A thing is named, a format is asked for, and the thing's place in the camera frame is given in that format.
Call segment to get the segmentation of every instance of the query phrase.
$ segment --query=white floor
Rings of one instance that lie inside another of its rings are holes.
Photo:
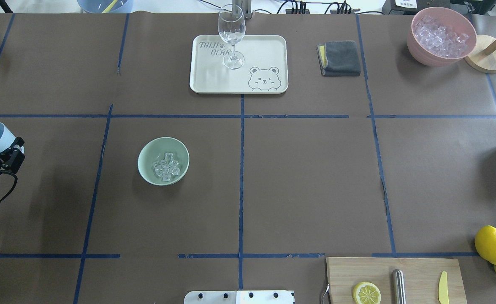
[[[217,12],[217,8],[201,2],[199,0],[132,0],[133,11],[149,12]],[[231,0],[207,0],[218,6],[231,3]],[[333,2],[331,0],[308,0],[308,2]],[[22,13],[80,13],[77,0],[6,0],[13,12]],[[252,9],[258,8],[268,10],[275,14],[283,3],[282,0],[252,0]],[[347,0],[353,8],[360,8],[361,11],[381,11],[385,0]],[[327,9],[328,4],[308,4],[307,8],[312,14],[322,14]],[[285,8],[290,8],[286,4],[281,14],[285,13]],[[496,15],[496,7],[489,12],[489,15]]]

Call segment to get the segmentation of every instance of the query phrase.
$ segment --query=wooden stand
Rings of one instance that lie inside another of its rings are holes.
[[[496,73],[496,38],[477,35],[477,44],[465,59],[477,71]]]

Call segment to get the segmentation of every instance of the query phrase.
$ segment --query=round wooden base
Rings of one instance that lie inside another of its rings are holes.
[[[477,71],[484,73],[496,73],[496,50],[485,55],[484,50],[493,42],[495,38],[487,35],[477,35],[477,44],[473,52],[465,59]]]

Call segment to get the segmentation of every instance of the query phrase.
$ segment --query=blue cup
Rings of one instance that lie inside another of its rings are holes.
[[[77,0],[79,6],[88,13],[100,14],[113,0]],[[128,14],[132,12],[134,0],[118,0],[109,13]]]

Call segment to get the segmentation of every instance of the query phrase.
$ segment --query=green bowl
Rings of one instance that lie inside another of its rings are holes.
[[[152,164],[158,156],[163,158],[165,153],[169,152],[175,154],[175,159],[179,162],[180,174],[172,175],[171,181],[165,182],[161,177],[156,175]],[[190,165],[188,149],[186,149],[186,146],[181,141],[173,137],[160,137],[149,142],[143,147],[137,159],[139,174],[141,174],[141,177],[145,181],[148,181],[152,185],[172,185],[180,181],[186,174],[186,171],[188,171],[188,165]]]

